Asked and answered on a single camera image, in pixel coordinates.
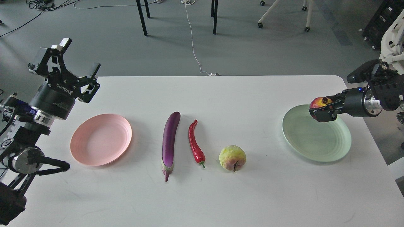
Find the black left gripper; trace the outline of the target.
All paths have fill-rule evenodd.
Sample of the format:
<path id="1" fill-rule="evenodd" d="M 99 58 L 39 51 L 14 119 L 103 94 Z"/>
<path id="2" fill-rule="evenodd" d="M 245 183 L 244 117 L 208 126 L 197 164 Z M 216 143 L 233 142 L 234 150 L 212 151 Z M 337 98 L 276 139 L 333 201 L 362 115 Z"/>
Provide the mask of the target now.
<path id="1" fill-rule="evenodd" d="M 89 103 L 100 88 L 97 82 L 99 63 L 93 63 L 87 75 L 81 78 L 66 69 L 63 54 L 71 43 L 72 39 L 63 38 L 58 45 L 41 47 L 33 63 L 28 64 L 30 73 L 45 79 L 29 105 L 63 120 L 70 114 L 76 98 Z"/>

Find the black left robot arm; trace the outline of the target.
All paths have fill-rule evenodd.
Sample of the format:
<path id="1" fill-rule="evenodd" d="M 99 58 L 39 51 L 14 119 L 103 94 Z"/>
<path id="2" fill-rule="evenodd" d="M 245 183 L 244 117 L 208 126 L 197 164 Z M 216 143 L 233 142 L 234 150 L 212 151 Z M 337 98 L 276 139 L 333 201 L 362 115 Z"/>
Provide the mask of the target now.
<path id="1" fill-rule="evenodd" d="M 63 55 L 72 43 L 64 38 L 58 45 L 40 48 L 29 71 L 44 78 L 30 102 L 17 98 L 17 93 L 1 102 L 2 120 L 6 133 L 1 142 L 1 164 L 4 172 L 17 173 L 9 184 L 1 183 L 1 224 L 8 225 L 25 210 L 25 193 L 35 176 L 66 172 L 70 165 L 46 157 L 36 145 L 41 135 L 49 135 L 55 119 L 65 120 L 76 100 L 88 103 L 100 84 L 97 82 L 99 63 L 94 63 L 83 77 L 71 73 L 65 66 Z"/>

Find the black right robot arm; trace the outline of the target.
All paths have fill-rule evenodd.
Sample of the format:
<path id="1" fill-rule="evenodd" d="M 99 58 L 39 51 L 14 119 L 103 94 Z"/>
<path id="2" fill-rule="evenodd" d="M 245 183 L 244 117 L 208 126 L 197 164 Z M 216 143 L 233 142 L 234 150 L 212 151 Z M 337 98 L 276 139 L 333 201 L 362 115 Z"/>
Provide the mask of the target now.
<path id="1" fill-rule="evenodd" d="M 366 82 L 365 87 L 346 89 L 333 95 L 314 99 L 309 113 L 318 122 L 336 120 L 338 114 L 353 117 L 376 117 L 382 110 L 394 111 L 403 101 L 403 75 L 390 69 L 380 59 L 365 62 L 347 76 L 347 82 Z"/>

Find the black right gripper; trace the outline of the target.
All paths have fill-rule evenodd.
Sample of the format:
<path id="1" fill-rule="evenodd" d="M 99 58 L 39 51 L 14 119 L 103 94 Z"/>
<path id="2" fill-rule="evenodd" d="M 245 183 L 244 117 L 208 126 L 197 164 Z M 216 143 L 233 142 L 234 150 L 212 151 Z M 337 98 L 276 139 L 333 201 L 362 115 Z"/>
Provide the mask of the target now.
<path id="1" fill-rule="evenodd" d="M 310 108 L 309 114 L 318 122 L 332 122 L 339 114 L 347 113 L 353 117 L 369 117 L 370 114 L 365 108 L 364 88 L 346 89 L 336 95 L 327 96 L 331 102 L 321 108 Z"/>

